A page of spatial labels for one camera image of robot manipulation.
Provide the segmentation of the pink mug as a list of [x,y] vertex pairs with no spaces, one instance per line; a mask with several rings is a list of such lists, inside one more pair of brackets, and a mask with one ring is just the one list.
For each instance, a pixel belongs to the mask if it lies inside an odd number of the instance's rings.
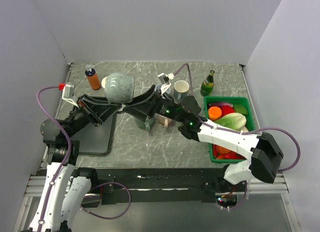
[[160,115],[160,114],[157,114],[157,115],[156,115],[156,118],[157,118],[157,121],[158,121],[161,125],[163,125],[165,128],[168,128],[168,127],[172,124],[172,122],[173,122],[172,119],[169,119],[169,118],[167,118],[167,117],[164,117],[164,116],[162,116],[162,115]]

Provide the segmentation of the grey mug with cream inside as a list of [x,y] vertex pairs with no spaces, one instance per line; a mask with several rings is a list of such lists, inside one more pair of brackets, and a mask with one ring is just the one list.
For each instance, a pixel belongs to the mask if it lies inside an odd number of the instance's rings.
[[189,83],[184,80],[179,80],[174,83],[173,97],[175,101],[179,102],[188,95]]

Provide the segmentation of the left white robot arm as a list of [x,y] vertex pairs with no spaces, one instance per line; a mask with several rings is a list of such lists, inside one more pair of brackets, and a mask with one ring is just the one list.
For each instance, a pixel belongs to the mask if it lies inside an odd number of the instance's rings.
[[28,231],[70,231],[85,195],[98,189],[94,168],[75,168],[79,141],[71,136],[87,124],[102,124],[121,108],[106,98],[84,95],[77,100],[69,117],[56,120],[45,111],[48,119],[41,126],[43,141],[48,147],[46,178],[40,202]]

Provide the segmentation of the pale grey-blue mug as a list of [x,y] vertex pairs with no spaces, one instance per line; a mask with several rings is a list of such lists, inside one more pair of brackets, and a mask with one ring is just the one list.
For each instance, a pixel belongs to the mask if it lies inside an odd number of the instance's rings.
[[133,100],[135,79],[124,73],[111,73],[107,76],[104,95],[109,103],[125,104]]

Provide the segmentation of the dark slate blue mug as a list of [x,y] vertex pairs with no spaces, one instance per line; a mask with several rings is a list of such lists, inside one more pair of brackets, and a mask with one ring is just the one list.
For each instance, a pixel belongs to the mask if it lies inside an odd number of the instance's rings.
[[140,91],[141,94],[145,94],[148,92],[148,90],[150,89],[150,87],[143,87]]

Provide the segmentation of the small blue-grey mug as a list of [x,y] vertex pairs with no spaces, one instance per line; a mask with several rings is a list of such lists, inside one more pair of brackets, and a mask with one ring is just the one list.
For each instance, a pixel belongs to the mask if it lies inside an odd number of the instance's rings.
[[165,93],[165,94],[170,94],[171,93],[171,86],[169,86],[168,84],[157,84],[155,89],[155,91],[159,90],[161,92],[161,94]]

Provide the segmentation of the teal green mug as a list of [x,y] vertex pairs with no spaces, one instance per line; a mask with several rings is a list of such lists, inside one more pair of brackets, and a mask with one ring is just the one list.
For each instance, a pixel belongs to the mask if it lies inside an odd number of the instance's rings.
[[147,118],[145,121],[141,121],[138,118],[134,118],[134,121],[136,123],[136,125],[141,128],[146,130],[147,132],[151,132],[151,129],[153,127],[153,124],[155,122],[155,118]]

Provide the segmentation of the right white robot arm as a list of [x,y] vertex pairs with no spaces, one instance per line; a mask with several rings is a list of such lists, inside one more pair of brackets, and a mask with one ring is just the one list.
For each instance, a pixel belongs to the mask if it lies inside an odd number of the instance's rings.
[[275,181],[284,155],[274,137],[267,132],[257,135],[229,130],[200,118],[201,108],[194,96],[187,95],[175,103],[173,98],[163,97],[160,91],[151,87],[127,103],[123,111],[141,121],[154,114],[162,115],[181,123],[178,130],[185,138],[215,144],[244,157],[242,162],[224,166],[214,180],[215,185],[224,191],[254,178],[265,183]]

